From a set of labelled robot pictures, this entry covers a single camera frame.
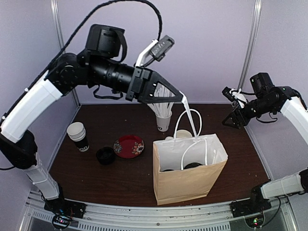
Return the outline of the white straw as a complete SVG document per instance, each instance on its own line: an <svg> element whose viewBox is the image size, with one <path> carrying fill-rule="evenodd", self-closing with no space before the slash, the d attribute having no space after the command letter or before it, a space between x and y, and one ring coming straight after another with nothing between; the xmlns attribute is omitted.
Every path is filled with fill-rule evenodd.
<svg viewBox="0 0 308 231"><path fill-rule="evenodd" d="M190 109L189 107L189 104L188 104L188 100L187 100L187 97L182 93L182 100L181 100L184 108L185 108L185 112L188 116L188 120L190 122L190 125L192 127L192 131L193 131L193 134L194 134L194 137L197 138L198 137L198 134L196 132L196 128L195 128L195 125L194 125L194 121L193 121L193 117L192 117L192 114L191 114L191 111L197 113L197 115L199 115L199 112L196 111L195 109Z"/></svg>

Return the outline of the stack of paper cups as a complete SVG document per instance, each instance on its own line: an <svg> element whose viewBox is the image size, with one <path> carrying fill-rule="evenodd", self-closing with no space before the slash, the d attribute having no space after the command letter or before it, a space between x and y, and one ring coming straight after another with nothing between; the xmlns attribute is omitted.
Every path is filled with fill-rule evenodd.
<svg viewBox="0 0 308 231"><path fill-rule="evenodd" d="M89 142L86 135L86 130L81 122L74 122L66 129L67 135L74 142L80 152L85 152L89 149Z"/></svg>

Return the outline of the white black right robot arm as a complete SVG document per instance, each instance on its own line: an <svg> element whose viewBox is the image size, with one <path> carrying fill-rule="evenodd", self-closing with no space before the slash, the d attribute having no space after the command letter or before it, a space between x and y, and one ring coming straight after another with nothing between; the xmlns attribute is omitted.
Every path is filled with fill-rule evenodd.
<svg viewBox="0 0 308 231"><path fill-rule="evenodd" d="M304 142L308 141L308 107L299 91L289 86L276 86L268 73L260 72L250 78L252 93L242 89L225 87L222 94L232 103L232 111L223 120L222 124L240 129L248 125L254 118L258 122L265 114L270 115L268 124L277 121L280 114L298 132ZM256 186L251 191L247 201L247 209L257 212L269 199L292 194L308 192L307 168L296 173L284 176L277 180Z"/></svg>

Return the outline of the stack of black lids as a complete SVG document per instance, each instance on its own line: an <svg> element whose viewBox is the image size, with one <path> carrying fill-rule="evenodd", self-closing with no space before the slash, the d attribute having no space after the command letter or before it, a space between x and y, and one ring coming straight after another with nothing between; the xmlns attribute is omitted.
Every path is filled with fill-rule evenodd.
<svg viewBox="0 0 308 231"><path fill-rule="evenodd" d="M101 165L109 165L116 159L115 152L112 147L103 147L96 152L96 158Z"/></svg>

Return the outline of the brown paper bag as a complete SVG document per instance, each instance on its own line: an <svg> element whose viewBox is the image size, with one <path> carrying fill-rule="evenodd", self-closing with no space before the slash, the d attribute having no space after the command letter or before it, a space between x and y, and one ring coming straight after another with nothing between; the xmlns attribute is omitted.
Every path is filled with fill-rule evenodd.
<svg viewBox="0 0 308 231"><path fill-rule="evenodd" d="M153 188L157 205L206 197L228 161L217 134L153 142ZM184 169L190 163L201 166ZM161 172L174 169L174 172Z"/></svg>

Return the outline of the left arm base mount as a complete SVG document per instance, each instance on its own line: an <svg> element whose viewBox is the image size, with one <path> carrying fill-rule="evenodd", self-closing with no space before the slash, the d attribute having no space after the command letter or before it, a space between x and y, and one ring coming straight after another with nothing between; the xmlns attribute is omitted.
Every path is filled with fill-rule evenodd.
<svg viewBox="0 0 308 231"><path fill-rule="evenodd" d="M47 200L41 195L44 201L44 209L53 213L51 224L56 230L64 230L74 221L73 218L83 218L86 204L81 202L69 201L64 198Z"/></svg>

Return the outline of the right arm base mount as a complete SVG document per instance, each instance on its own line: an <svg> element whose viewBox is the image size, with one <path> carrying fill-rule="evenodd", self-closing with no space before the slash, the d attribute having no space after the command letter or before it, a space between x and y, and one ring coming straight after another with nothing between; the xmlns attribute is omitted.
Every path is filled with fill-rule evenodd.
<svg viewBox="0 0 308 231"><path fill-rule="evenodd" d="M234 218L244 217L249 228L261 228L265 224L265 210L271 209L269 199L264 199L259 188L251 191L250 198L241 201L233 201L230 204Z"/></svg>

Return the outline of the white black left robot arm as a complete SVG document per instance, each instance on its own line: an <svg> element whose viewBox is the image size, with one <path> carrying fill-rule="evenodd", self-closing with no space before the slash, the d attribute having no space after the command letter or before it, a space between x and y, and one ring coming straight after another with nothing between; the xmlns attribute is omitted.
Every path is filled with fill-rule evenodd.
<svg viewBox="0 0 308 231"><path fill-rule="evenodd" d="M51 65L5 114L0 122L0 150L12 165L26 172L32 183L50 200L59 214L69 210L60 185L42 166L29 126L54 102L76 86L106 86L128 101L140 103L180 102L183 95L145 60L161 61L174 45L169 36L158 38L144 49L135 66L123 64L127 54L124 29L94 24L79 54L60 52Z"/></svg>

